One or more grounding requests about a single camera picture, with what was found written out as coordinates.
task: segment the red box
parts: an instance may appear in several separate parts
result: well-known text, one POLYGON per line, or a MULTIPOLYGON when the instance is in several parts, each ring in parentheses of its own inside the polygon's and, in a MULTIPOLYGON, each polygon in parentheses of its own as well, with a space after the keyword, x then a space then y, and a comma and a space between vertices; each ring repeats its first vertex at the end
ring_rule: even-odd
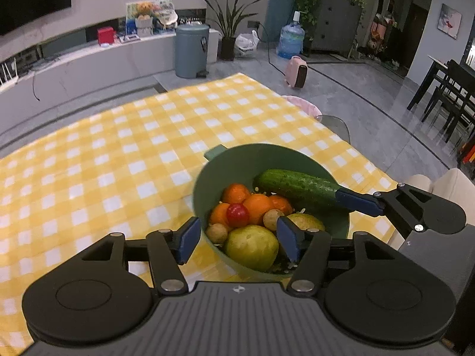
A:
POLYGON ((98 29, 97 39, 99 44, 114 44, 114 29, 111 26, 98 29))

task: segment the yellow checkered tablecloth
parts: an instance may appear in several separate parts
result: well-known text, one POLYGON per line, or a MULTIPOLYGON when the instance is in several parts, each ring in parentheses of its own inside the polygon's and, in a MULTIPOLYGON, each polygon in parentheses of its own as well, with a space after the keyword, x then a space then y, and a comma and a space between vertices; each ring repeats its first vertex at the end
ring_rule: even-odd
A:
MULTIPOLYGON (((396 183, 296 106, 237 74, 129 103, 91 116, 0 161, 0 354, 28 344, 23 292, 109 232, 140 239, 177 229, 192 215, 203 153, 223 144, 268 142, 298 150, 357 192, 396 183)), ((384 217, 351 214, 350 235, 366 230, 388 241, 384 217)), ((130 269, 150 284, 147 267, 130 269)), ((188 264, 187 281, 236 279, 206 243, 188 264)))

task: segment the beige sofa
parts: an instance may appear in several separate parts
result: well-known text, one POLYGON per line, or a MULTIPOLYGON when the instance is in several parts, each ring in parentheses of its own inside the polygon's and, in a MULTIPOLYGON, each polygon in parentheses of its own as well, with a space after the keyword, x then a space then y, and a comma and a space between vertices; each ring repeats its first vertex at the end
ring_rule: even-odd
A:
MULTIPOLYGON (((467 223, 475 226, 475 185, 459 169, 448 170, 435 182, 424 175, 416 174, 405 183, 460 205, 465 211, 467 223)), ((396 231, 388 244, 399 249, 403 242, 404 239, 396 231)))

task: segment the orange fruit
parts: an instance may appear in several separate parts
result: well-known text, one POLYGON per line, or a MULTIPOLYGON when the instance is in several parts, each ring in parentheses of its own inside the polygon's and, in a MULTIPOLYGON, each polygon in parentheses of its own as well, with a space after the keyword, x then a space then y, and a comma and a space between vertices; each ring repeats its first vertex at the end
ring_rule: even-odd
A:
POLYGON ((241 204, 251 195, 248 188, 241 183, 231 183, 223 191, 222 201, 227 204, 241 204))
POLYGON ((249 224, 261 226, 264 214, 273 208, 272 201, 264 194, 252 194, 243 202, 243 206, 249 211, 249 224))
POLYGON ((229 204, 218 204, 210 215, 210 220, 208 221, 210 225, 214 225, 215 223, 221 223, 225 225, 225 227, 229 228, 229 223, 227 222, 226 211, 229 207, 229 204))
POLYGON ((283 196, 270 196, 269 199, 272 202, 272 208, 280 210, 284 215, 292 214, 293 208, 290 202, 283 196))

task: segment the plastic bottle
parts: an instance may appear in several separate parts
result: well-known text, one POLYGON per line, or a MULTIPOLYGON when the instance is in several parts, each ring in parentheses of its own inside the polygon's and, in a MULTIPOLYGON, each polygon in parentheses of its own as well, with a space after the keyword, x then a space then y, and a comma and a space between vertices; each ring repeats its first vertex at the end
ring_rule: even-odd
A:
POLYGON ((290 59, 292 56, 299 55, 303 50, 303 39, 305 31, 298 23, 300 20, 300 12, 294 13, 294 21, 282 27, 280 31, 279 45, 277 46, 277 55, 284 59, 290 59))

